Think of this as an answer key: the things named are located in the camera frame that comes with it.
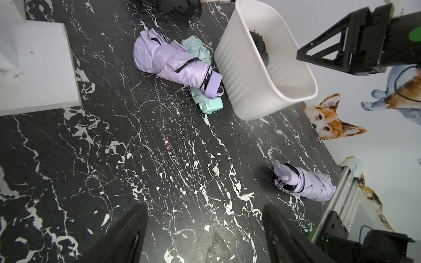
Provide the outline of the lilac umbrella front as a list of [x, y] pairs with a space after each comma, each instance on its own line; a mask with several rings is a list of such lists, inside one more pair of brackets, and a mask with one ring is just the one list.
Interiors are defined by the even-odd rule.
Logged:
[[337, 189], [329, 175], [309, 172], [289, 163], [276, 163], [274, 173], [274, 183], [279, 190], [313, 201], [329, 201]]

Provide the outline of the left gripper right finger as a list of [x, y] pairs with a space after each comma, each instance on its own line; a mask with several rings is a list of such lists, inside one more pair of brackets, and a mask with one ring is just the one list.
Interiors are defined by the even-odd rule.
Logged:
[[334, 262], [273, 204], [264, 206], [262, 219], [272, 263]]

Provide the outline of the mint green umbrella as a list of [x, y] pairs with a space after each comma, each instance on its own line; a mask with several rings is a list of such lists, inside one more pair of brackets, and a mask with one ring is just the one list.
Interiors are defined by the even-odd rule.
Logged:
[[202, 81], [202, 84], [199, 88], [190, 87], [190, 94], [196, 105], [204, 114], [211, 115], [213, 112], [221, 110], [224, 105], [220, 96], [215, 98], [209, 98], [205, 96], [205, 90], [209, 79], [211, 77], [212, 71], [212, 56], [210, 51], [205, 47], [203, 42], [196, 36], [190, 36], [182, 40], [182, 46], [187, 50], [189, 54], [194, 55], [203, 63], [209, 66], [209, 70]]

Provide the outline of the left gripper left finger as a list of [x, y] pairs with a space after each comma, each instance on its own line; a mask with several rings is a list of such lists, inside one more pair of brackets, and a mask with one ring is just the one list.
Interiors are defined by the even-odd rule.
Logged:
[[85, 253], [78, 262], [140, 262], [147, 224], [147, 206], [137, 204], [99, 242]]

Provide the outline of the lilac umbrella back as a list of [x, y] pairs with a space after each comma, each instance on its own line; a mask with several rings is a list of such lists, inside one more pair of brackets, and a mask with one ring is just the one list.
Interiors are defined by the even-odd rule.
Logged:
[[[140, 32], [134, 43], [133, 59], [142, 72], [194, 88], [201, 86], [209, 70], [207, 64], [189, 54], [179, 42], [169, 43], [153, 28]], [[211, 71], [205, 96], [212, 99], [224, 94], [222, 78], [220, 73]]]

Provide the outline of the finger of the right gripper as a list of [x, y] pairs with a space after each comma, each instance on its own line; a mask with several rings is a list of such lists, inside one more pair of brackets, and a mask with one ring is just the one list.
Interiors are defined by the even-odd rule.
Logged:
[[[351, 12], [339, 22], [330, 27], [322, 35], [297, 50], [297, 60], [308, 62], [324, 68], [352, 73], [352, 56], [357, 52], [363, 29], [366, 27], [368, 8]], [[314, 48], [329, 39], [339, 36], [339, 41], [323, 50], [310, 55]]]

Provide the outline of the lilac umbrella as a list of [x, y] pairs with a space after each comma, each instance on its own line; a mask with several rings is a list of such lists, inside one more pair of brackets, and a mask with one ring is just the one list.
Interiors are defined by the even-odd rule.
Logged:
[[[209, 70], [207, 64], [189, 54], [179, 42], [169, 43], [153, 28], [140, 32], [134, 43], [133, 59], [142, 72], [194, 88], [201, 86]], [[211, 71], [205, 96], [212, 99], [224, 94], [222, 78], [220, 73]]]
[[274, 183], [279, 190], [313, 201], [329, 201], [337, 189], [329, 175], [309, 172], [289, 163], [276, 163], [274, 173]]

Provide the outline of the white plastic storage box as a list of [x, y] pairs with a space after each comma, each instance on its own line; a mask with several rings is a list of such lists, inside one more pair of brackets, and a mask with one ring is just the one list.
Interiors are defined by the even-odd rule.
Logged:
[[[263, 37], [269, 55], [267, 67], [250, 31]], [[290, 29], [272, 6], [236, 1], [214, 61], [238, 118], [259, 119], [317, 96], [316, 80], [309, 65], [297, 60], [297, 50]]]

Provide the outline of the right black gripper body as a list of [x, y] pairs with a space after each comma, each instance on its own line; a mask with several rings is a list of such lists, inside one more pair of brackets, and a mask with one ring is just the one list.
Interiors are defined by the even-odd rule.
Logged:
[[363, 26], [350, 59], [350, 73], [384, 73], [393, 66], [421, 66], [421, 12], [393, 17], [392, 3], [377, 7]]

